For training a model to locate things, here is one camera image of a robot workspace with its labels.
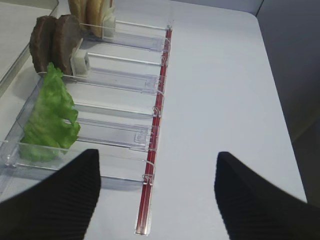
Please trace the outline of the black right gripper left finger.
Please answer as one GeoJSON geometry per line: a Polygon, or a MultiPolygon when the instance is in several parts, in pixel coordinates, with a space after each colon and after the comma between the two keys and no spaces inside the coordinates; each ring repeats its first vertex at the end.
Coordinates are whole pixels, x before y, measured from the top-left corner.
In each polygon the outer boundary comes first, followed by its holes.
{"type": "Polygon", "coordinates": [[[43,181],[1,202],[2,240],[82,240],[101,191],[99,152],[87,149],[43,181]]]}

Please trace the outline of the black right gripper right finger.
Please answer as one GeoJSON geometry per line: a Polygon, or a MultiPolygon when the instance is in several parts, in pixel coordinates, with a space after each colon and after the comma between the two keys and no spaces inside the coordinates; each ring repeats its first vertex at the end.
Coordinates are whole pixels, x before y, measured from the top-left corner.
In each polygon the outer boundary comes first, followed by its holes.
{"type": "Polygon", "coordinates": [[[320,209],[255,173],[231,153],[218,153],[214,194],[231,240],[318,240],[320,209]]]}

